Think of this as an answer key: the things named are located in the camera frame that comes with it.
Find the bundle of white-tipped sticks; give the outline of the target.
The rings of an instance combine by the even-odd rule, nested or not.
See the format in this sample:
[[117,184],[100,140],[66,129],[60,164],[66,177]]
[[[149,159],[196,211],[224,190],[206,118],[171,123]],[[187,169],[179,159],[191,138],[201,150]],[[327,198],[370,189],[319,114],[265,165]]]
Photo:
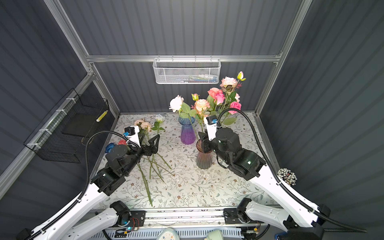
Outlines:
[[281,178],[285,183],[290,186],[295,186],[297,181],[297,176],[294,172],[287,168],[279,169],[277,173],[278,177]]

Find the cream white rose stem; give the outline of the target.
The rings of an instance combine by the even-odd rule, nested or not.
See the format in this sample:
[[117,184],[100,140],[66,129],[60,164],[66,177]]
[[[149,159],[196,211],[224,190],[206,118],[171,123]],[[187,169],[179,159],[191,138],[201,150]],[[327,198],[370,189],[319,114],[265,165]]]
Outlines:
[[177,95],[170,101],[169,110],[178,113],[181,118],[195,118],[196,111],[184,102],[184,98]]

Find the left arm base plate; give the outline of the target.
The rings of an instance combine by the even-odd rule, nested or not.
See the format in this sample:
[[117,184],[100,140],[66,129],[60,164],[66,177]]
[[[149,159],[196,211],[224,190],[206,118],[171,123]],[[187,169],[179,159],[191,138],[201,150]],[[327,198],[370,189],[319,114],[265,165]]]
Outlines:
[[143,227],[146,219],[146,213],[146,211],[130,211],[129,214],[119,214],[117,215],[117,222],[111,225],[111,227],[130,227],[131,229]]

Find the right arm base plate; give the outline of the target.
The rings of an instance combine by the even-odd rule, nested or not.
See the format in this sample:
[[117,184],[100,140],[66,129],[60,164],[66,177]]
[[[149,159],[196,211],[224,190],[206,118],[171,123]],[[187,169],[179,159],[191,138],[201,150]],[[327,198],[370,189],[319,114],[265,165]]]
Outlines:
[[244,212],[238,211],[237,208],[225,208],[223,210],[223,216],[227,225],[247,224],[250,221],[248,216]]

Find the hot pink rose stem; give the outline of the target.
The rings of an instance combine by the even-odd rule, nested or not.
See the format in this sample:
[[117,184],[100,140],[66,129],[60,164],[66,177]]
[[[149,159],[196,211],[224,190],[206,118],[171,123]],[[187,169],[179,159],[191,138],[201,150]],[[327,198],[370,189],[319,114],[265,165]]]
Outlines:
[[[242,105],[241,105],[239,102],[232,102],[232,103],[230,104],[230,108],[231,108],[231,109],[241,110],[241,107],[242,107]],[[234,115],[234,114],[238,113],[238,111],[229,111],[229,113],[230,113],[231,115]]]

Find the blue purple glass vase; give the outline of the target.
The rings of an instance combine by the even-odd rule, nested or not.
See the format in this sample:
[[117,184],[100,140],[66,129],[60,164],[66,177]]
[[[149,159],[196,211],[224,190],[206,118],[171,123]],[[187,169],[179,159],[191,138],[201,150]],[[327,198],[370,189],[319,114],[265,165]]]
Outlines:
[[185,145],[191,145],[196,140],[196,134],[194,131],[193,124],[195,123],[195,118],[181,118],[179,117],[179,123],[182,126],[181,130],[181,141]]

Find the pink grey glass vase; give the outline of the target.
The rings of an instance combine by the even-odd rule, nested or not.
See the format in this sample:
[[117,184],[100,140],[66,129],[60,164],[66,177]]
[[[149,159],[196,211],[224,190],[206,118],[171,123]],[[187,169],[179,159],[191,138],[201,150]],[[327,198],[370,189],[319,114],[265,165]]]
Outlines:
[[202,148],[202,141],[198,140],[196,143],[196,148],[198,151],[196,164],[198,168],[206,170],[209,169],[213,164],[212,152],[204,153]]

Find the magenta rose long stem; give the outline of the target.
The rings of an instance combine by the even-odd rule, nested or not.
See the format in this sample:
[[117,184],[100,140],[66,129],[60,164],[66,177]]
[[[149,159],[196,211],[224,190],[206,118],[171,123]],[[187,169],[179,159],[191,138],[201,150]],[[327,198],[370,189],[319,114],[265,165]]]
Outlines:
[[225,94],[223,92],[218,92],[215,94],[214,99],[216,105],[223,104],[225,102]]

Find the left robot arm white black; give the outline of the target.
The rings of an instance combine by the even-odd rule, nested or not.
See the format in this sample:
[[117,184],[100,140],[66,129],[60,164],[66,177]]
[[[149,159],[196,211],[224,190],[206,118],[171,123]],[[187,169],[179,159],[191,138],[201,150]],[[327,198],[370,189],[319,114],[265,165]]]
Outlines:
[[124,133],[126,144],[117,145],[107,153],[107,164],[93,178],[87,178],[87,185],[78,196],[48,220],[32,230],[24,229],[18,240],[87,240],[98,232],[113,225],[127,228],[134,222],[130,209],[121,201],[91,219],[79,224],[93,207],[115,192],[140,163],[143,156],[150,157],[159,150],[160,135],[142,145],[138,134]]

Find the markers in white basket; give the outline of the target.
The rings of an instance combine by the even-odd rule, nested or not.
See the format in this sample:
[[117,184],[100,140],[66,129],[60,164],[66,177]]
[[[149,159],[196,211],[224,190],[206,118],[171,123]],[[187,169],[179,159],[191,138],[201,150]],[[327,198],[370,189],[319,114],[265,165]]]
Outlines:
[[216,75],[189,75],[177,78],[176,81],[185,84],[216,84],[218,83],[218,76]]

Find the floral patterned table mat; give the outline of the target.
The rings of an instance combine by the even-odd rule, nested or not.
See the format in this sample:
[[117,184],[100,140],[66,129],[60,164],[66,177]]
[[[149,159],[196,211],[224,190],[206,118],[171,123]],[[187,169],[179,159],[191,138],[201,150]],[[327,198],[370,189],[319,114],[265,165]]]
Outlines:
[[[172,183],[169,184],[173,199],[165,207],[155,208],[232,207],[238,205],[243,198],[250,198],[263,205],[276,204],[265,191],[223,169],[217,162],[206,170],[198,168],[196,145],[185,145],[181,141],[182,126],[178,121],[179,116],[172,113],[163,115],[166,116],[166,126],[170,129],[162,144],[166,147],[166,161],[172,164],[175,171]],[[132,170],[119,189],[99,203],[96,209],[106,209],[115,201],[122,201],[131,209],[149,209],[129,205],[138,180],[138,167],[139,165]]]

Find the bunch of artificial flowers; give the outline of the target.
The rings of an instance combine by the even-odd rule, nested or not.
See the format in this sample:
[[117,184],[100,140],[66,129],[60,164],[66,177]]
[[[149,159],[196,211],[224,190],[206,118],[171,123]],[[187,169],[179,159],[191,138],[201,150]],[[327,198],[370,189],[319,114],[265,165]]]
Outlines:
[[139,128],[139,140],[142,145],[149,145],[149,140],[159,136],[158,152],[144,156],[139,163],[137,182],[131,194],[134,208],[165,207],[172,199],[172,177],[175,171],[172,164],[166,161],[166,147],[162,141],[166,139],[169,128],[166,126],[165,115],[139,115],[132,119],[132,124]]

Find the salmon pink rose stem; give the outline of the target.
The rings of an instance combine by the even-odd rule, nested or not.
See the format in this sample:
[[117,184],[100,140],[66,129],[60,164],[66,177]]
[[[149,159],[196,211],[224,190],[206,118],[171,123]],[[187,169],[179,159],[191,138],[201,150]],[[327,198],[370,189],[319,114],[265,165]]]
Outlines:
[[209,96],[211,96],[213,99],[216,99],[218,95],[222,94],[222,90],[218,88],[211,88],[208,90]]

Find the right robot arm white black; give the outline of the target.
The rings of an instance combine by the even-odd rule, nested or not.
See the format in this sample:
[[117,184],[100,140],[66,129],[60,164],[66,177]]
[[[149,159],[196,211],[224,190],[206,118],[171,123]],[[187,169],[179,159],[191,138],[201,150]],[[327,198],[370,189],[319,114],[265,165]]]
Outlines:
[[280,207],[274,208],[244,199],[237,208],[242,222],[261,221],[286,232],[289,240],[320,240],[324,228],[319,218],[283,190],[285,182],[275,179],[272,171],[256,153],[242,148],[239,136],[229,128],[215,133],[199,133],[204,152],[215,152],[227,169],[265,191]]

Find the yellow green marker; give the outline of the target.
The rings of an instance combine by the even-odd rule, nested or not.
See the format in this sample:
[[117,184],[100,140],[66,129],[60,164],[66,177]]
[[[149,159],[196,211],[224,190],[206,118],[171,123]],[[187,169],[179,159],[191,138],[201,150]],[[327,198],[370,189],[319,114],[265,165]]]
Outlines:
[[96,119],[96,122],[100,122],[107,114],[108,114],[108,110],[106,110],[106,111],[104,111],[102,114],[100,114],[99,116],[98,116],[98,118]]

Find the peach spray rose stem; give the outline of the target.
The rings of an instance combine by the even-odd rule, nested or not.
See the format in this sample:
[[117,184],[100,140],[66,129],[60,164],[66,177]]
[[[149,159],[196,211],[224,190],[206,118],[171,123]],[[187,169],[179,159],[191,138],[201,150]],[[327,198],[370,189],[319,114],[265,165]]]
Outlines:
[[201,132],[205,131],[205,118],[210,115],[211,105],[208,100],[200,99],[198,94],[192,94],[192,99],[195,102],[193,109],[196,111],[195,119],[198,120],[201,127]]

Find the white vented rail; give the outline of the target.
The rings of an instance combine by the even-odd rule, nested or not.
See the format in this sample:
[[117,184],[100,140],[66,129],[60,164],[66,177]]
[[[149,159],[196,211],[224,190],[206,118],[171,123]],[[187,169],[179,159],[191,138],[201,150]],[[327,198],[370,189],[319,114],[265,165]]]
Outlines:
[[[124,238],[115,238],[117,229],[106,229],[106,232],[112,239],[120,240],[155,240],[158,235],[165,229],[140,229],[128,233]],[[234,227],[209,227],[209,228],[174,228],[181,240],[202,240],[208,234],[215,230],[220,230],[224,240],[243,240],[240,228]]]

